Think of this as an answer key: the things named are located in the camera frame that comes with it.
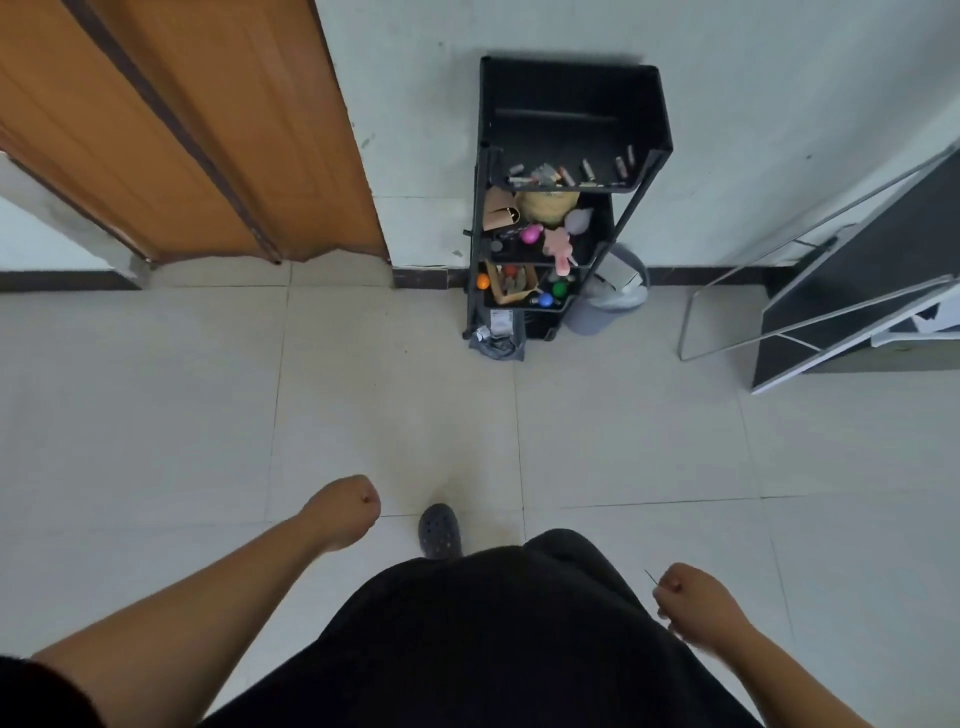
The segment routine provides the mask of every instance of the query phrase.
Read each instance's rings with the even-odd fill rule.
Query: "fist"
[[[723,584],[688,564],[666,570],[654,599],[671,632],[718,657],[754,629]]]
[[[339,551],[362,539],[380,518],[380,495],[365,475],[323,486],[296,516],[320,551]]]

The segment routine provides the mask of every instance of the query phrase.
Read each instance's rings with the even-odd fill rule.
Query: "person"
[[[379,515],[365,476],[336,480],[220,561],[31,660],[3,658],[5,725],[197,724],[303,571]],[[425,558],[375,576],[202,725],[757,726],[688,643],[730,667],[768,726],[868,725],[691,566],[654,589],[667,629],[572,531],[464,557],[456,517],[435,505],[420,544]]]

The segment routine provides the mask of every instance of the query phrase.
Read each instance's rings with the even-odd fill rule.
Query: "orange wooden door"
[[[386,257],[313,0],[89,0],[285,257]]]
[[[0,147],[156,261],[264,255],[59,0],[0,2]]]

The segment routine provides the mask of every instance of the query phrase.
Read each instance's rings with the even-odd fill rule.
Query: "pink egg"
[[[527,245],[533,245],[538,240],[540,240],[540,234],[543,232],[543,225],[536,223],[536,225],[528,226],[524,228],[523,232],[520,234],[520,240],[522,240]]]

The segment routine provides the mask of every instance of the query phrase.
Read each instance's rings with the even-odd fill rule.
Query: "shoe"
[[[435,503],[420,516],[420,549],[428,559],[455,559],[464,555],[457,515],[446,503]]]

